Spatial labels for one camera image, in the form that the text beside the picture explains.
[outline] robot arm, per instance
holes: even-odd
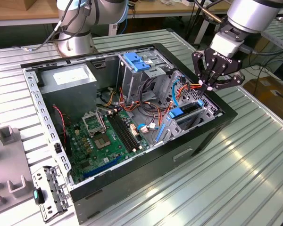
[[[201,85],[199,95],[206,90],[237,86],[244,81],[238,72],[242,62],[235,57],[235,53],[238,50],[247,52],[243,46],[245,38],[265,30],[282,7],[283,0],[234,0],[210,47],[192,54],[195,73]],[[218,80],[219,76],[231,73],[234,75],[230,79]]]
[[[58,0],[57,7],[60,19],[64,19],[63,32],[55,41],[63,55],[74,56],[94,51],[91,25],[116,24],[126,19],[128,0]]]

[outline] aluminum profile table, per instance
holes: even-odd
[[[193,70],[194,49],[159,30],[100,37],[99,51],[161,42]],[[55,165],[19,64],[59,58],[54,45],[37,52],[0,49],[0,126],[20,129],[31,172]],[[283,222],[283,121],[244,89],[217,94],[237,113],[205,151],[83,225],[280,225]],[[44,225],[34,200],[0,214],[0,226]],[[47,225],[78,225],[74,208]]]
[[[274,43],[280,48],[283,48],[283,22],[274,19],[261,35]]]

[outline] cardboard box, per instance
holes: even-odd
[[[0,0],[0,6],[27,11],[36,0]]]
[[[243,86],[252,95],[256,80],[252,79]],[[255,98],[283,119],[283,84],[271,76],[259,78]]]

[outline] green circuit board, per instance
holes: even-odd
[[[118,116],[122,118],[125,123],[134,124],[125,111],[119,112]],[[120,163],[128,158],[134,157],[149,148],[147,141],[143,137],[141,137],[140,141],[134,138],[139,143],[141,149],[137,149],[136,152],[128,152],[122,140],[110,124],[108,117],[103,115],[101,118],[106,127],[106,132],[95,134],[92,138],[83,120],[66,127],[69,133],[71,147],[71,155],[68,154],[68,159],[72,166],[70,173],[75,184],[83,181],[86,173],[92,170],[110,163],[115,165],[115,163]],[[88,129],[94,129],[100,126],[96,116],[90,117],[85,121],[88,125]]]

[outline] open computer tower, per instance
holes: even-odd
[[[187,161],[237,113],[163,45],[22,65],[55,166],[33,174],[43,220],[79,223]]]

